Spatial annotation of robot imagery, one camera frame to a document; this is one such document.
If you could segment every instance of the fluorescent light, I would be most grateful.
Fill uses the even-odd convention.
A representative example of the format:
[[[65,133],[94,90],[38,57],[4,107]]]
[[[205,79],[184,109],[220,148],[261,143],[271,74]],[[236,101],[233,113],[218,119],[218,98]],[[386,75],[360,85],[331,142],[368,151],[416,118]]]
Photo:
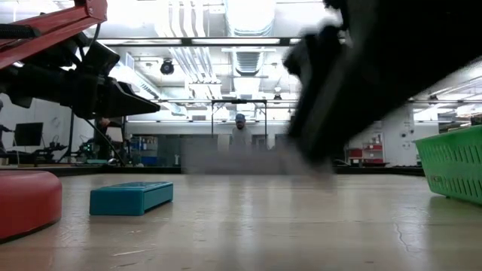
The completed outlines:
[[[161,120],[161,123],[188,123],[191,120]]]
[[[438,108],[437,109],[437,114],[446,114],[455,111],[455,109],[450,109],[450,108]]]
[[[298,100],[275,100],[275,99],[272,99],[272,100],[267,100],[266,102],[268,103],[298,103]]]
[[[210,5],[209,6],[209,13],[210,14],[224,14],[224,13],[226,13],[226,10],[224,9],[223,5],[215,5],[215,6]]]
[[[221,48],[223,53],[274,53],[276,48]]]
[[[442,107],[442,106],[447,106],[447,105],[446,105],[446,104],[442,104],[442,103],[438,103],[438,104],[436,104],[436,105],[430,106],[430,108],[427,108],[427,109],[425,109],[425,110],[422,110],[422,111],[420,111],[420,112],[417,112],[416,114],[422,114],[422,113],[427,113],[427,112],[429,112],[429,111],[434,111],[435,109],[440,108],[440,107]]]
[[[211,103],[211,100],[209,99],[167,99],[167,100],[151,100],[151,102]]]
[[[448,94],[448,93],[451,93],[451,92],[456,91],[456,90],[461,90],[461,89],[464,89],[466,87],[470,87],[471,85],[479,83],[481,80],[482,80],[482,76],[479,76],[479,77],[476,77],[476,78],[473,78],[473,79],[467,81],[465,84],[460,84],[457,87],[447,87],[447,88],[444,88],[442,90],[435,91],[435,92],[431,93],[431,95]]]
[[[249,76],[249,75],[227,75],[226,77],[227,78],[258,78],[258,79],[268,79],[269,78],[268,75],[253,75],[253,76]]]
[[[105,46],[154,46],[154,45],[181,45],[180,38],[99,38],[97,40]]]
[[[460,100],[408,100],[410,103],[419,103],[419,104],[462,104],[462,103],[467,103],[467,104],[476,104],[476,103],[482,103],[482,100],[472,100],[472,99],[460,99]]]
[[[232,29],[256,33],[273,24],[274,0],[230,0],[227,3],[226,18]]]
[[[127,123],[156,123],[155,120],[128,120]]]
[[[300,42],[300,41],[301,41],[301,38],[290,38],[289,44],[290,44],[290,45],[295,45],[295,44],[297,44],[297,43]]]
[[[209,87],[214,87],[214,86],[221,86],[221,83],[189,83],[190,86],[209,86]]]
[[[193,38],[192,43],[209,46],[210,44],[232,45],[273,45],[280,42],[279,38]]]
[[[121,23],[131,29],[141,27],[148,18],[136,0],[108,1],[107,17],[109,22]]]
[[[458,120],[415,120],[416,123],[470,123],[470,121]]]

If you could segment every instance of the teal plastic box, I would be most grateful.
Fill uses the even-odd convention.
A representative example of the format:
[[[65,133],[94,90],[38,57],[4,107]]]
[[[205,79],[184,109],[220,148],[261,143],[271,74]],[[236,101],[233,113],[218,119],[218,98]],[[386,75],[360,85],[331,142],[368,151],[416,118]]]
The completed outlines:
[[[172,182],[131,182],[90,192],[91,215],[143,215],[145,210],[172,201]]]

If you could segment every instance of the red cushion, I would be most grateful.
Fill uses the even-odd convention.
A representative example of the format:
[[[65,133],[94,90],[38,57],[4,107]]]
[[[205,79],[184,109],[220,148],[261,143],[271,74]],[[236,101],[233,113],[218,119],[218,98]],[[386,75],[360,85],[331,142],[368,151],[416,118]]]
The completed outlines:
[[[62,215],[62,184],[49,172],[0,171],[0,239],[28,233]]]

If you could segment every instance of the ceiling duct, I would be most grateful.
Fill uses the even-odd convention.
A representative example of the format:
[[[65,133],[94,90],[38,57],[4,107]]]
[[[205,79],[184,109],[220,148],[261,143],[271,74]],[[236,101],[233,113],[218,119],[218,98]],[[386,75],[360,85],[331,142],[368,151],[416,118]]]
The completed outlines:
[[[140,90],[144,90],[146,93],[152,95],[152,99],[175,99],[162,93],[153,83],[138,72],[134,71],[135,60],[128,53],[121,56],[121,61],[117,63],[116,69],[112,70],[111,76],[119,78],[121,80],[128,81],[132,85],[138,87]],[[184,106],[164,102],[164,107],[169,109],[176,115],[188,115],[188,110]]]
[[[229,36],[271,36],[275,4],[274,0],[224,0]],[[240,75],[254,76],[260,71],[263,60],[263,52],[236,52],[233,53],[233,68]]]
[[[169,20],[169,1],[157,1],[157,8],[159,10],[159,19],[158,21],[154,24],[154,29],[156,33],[160,37],[167,37],[167,38],[172,38],[174,37],[174,33],[171,30],[171,22]],[[174,18],[174,11],[172,12],[173,19],[179,20],[179,10],[177,10],[177,17]],[[179,21],[177,21],[176,25],[173,26],[174,29],[180,30],[180,25]],[[181,67],[182,71],[185,73],[185,75],[188,77],[189,83],[197,82],[199,80],[202,80],[202,78],[199,78],[198,75],[194,73],[192,70],[190,63],[188,62],[188,59],[186,59],[185,55],[183,54],[183,48],[170,48],[169,52],[172,54],[172,57],[177,61],[179,64],[179,67]]]

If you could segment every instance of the green basket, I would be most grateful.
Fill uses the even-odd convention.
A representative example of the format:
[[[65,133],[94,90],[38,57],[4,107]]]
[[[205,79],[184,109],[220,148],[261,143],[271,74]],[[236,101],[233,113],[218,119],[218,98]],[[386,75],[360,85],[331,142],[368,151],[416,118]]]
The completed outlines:
[[[415,144],[432,192],[482,204],[482,126]]]

